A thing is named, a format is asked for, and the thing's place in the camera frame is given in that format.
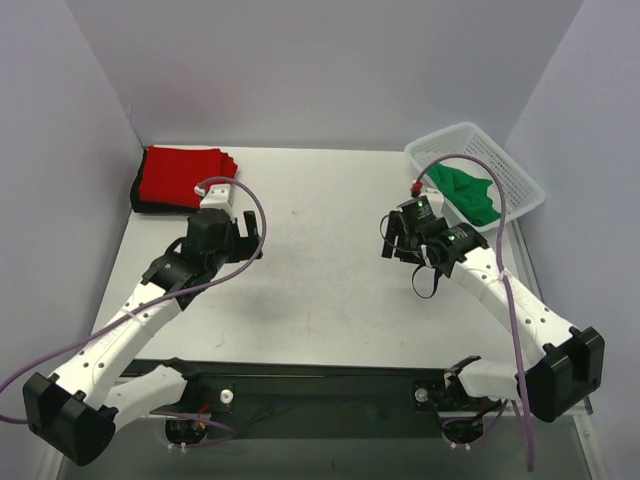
green cloth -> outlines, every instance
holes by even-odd
[[[500,218],[500,214],[493,209],[493,201],[487,195],[489,186],[493,183],[491,180],[475,178],[442,164],[429,169],[428,175],[472,225],[482,227]]]

folded red towel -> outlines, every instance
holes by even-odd
[[[198,209],[200,197],[193,188],[202,180],[234,178],[238,166],[229,155],[215,150],[150,147],[138,188],[142,202]]]

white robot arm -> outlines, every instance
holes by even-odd
[[[252,212],[244,212],[248,235],[240,236],[228,204],[229,186],[199,193],[206,193],[203,209],[189,219],[187,236],[152,262],[111,322],[127,315],[130,319],[87,344],[49,377],[34,374],[23,388],[29,428],[78,465],[93,461],[117,430],[141,415],[178,402],[193,404],[185,396],[199,398],[202,393],[197,369],[178,359],[114,386],[143,346],[195,295],[164,301],[160,297],[204,285],[224,263],[245,260],[258,248]],[[178,245],[179,253],[174,251]],[[390,212],[382,256],[432,266],[438,277],[445,275],[475,295],[510,331],[495,254],[473,227],[450,228],[433,215],[426,197]],[[531,366],[526,372],[531,412],[553,421],[600,385],[604,341],[595,330],[579,331],[556,315],[508,271],[502,275],[508,275],[512,285],[523,352]],[[153,301],[158,303],[137,311]],[[443,376],[441,388],[453,405],[467,405],[469,398],[520,398],[512,363],[473,356],[443,371]]]
[[[29,428],[78,465],[93,461],[124,425],[178,402],[187,385],[199,381],[188,364],[173,359],[114,386],[147,342],[187,308],[197,293],[176,295],[139,313],[135,309],[168,293],[204,285],[222,265],[246,260],[258,248],[253,212],[244,212],[246,237],[240,235],[231,215],[230,185],[196,191],[203,196],[202,209],[189,218],[187,236],[152,262],[109,323],[123,316],[130,319],[88,343],[49,377],[36,373],[23,387]]]
[[[434,268],[436,281],[444,275],[471,292],[511,333],[502,275],[508,276],[515,304],[515,320],[524,360],[531,412],[547,422],[600,385],[604,340],[593,328],[578,330],[551,311],[511,272],[500,274],[496,254],[470,225],[449,227],[438,218],[429,198],[412,191],[413,198],[389,212],[382,256]],[[468,357],[445,373],[452,395],[519,400],[513,362]]]

gray wall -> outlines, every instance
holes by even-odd
[[[511,131],[581,0],[66,0],[143,142]]]
[[[594,421],[613,478],[638,478],[640,2],[587,0],[507,150],[542,184],[522,222],[545,300],[607,342]]]
[[[89,332],[140,150],[62,0],[1,2],[0,37],[4,379]],[[0,397],[2,413],[24,416],[19,392]],[[32,478],[42,451],[26,427],[0,424],[0,478]]]

screw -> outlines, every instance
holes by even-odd
[[[225,388],[223,391],[221,391],[220,402],[225,405],[229,405],[231,402],[233,402],[233,392],[228,388]]]
[[[414,396],[416,397],[416,400],[418,402],[424,403],[429,398],[429,392],[427,392],[426,388],[419,388],[419,389],[416,390]]]

